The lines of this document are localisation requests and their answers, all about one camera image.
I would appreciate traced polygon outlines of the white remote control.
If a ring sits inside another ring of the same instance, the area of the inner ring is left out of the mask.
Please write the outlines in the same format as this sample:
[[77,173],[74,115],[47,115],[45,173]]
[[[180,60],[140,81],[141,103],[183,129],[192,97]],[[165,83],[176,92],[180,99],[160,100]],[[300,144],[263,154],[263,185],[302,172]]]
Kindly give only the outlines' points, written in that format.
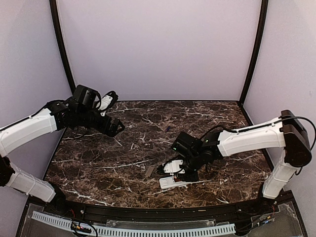
[[182,187],[187,184],[190,184],[190,182],[185,182],[180,179],[178,179],[176,176],[169,176],[165,178],[160,178],[159,179],[159,185],[162,190],[167,190],[171,188],[176,188],[176,187]]

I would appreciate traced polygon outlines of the grey battery cover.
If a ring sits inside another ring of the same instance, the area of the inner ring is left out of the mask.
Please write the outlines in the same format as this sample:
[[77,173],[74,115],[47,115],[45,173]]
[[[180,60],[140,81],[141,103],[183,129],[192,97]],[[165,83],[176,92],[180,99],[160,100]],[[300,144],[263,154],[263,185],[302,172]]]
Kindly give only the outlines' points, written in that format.
[[146,173],[145,173],[145,176],[146,177],[150,177],[154,171],[155,167],[154,166],[149,166]]

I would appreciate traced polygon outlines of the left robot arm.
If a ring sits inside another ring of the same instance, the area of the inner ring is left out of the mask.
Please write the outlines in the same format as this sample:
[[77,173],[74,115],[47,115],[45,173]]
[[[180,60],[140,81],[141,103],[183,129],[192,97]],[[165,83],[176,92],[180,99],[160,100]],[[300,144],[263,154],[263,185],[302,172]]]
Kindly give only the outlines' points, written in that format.
[[36,113],[1,128],[0,185],[50,202],[50,207],[57,214],[66,215],[70,205],[59,196],[57,188],[17,167],[8,155],[34,139],[67,127],[93,128],[115,137],[125,127],[119,119],[108,116],[106,111],[117,100],[118,95],[114,91],[101,96],[94,89],[78,85],[68,99],[47,102]]

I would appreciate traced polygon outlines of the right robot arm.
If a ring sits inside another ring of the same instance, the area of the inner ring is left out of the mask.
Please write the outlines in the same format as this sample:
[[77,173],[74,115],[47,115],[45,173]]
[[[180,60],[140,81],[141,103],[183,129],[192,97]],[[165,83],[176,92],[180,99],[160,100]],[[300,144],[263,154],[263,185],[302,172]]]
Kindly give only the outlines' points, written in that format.
[[216,125],[200,138],[181,132],[171,148],[178,156],[165,163],[165,173],[187,178],[202,166],[234,154],[266,148],[283,148],[281,158],[263,184],[262,196],[253,201],[252,210],[263,214],[292,176],[312,160],[315,142],[310,142],[302,117],[290,110],[268,122],[245,128],[228,129]]

